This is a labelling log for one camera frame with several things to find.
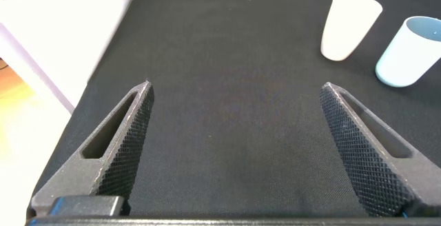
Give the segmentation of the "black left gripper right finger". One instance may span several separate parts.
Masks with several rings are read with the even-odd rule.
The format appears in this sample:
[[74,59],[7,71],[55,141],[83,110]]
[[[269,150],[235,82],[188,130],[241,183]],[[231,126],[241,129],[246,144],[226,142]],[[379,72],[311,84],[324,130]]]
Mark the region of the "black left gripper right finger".
[[368,215],[440,215],[435,163],[340,86],[324,84],[320,106]]

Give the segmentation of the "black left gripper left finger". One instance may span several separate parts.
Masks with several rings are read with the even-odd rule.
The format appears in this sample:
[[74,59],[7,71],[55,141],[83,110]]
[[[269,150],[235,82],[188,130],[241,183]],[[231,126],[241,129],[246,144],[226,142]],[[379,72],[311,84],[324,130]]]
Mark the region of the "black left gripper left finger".
[[62,196],[130,197],[154,104],[149,81],[133,87],[31,198],[37,216]]

